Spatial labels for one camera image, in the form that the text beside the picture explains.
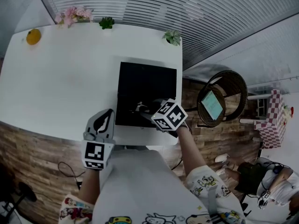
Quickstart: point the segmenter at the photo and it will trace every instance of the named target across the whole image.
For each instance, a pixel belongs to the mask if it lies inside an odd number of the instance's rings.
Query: cartoon print shirt
[[[186,188],[157,151],[119,151],[100,172],[95,206],[67,196],[59,223],[211,224],[207,195],[213,186],[217,186],[215,198],[221,217],[228,223],[249,223],[239,200],[208,166],[194,169]]]

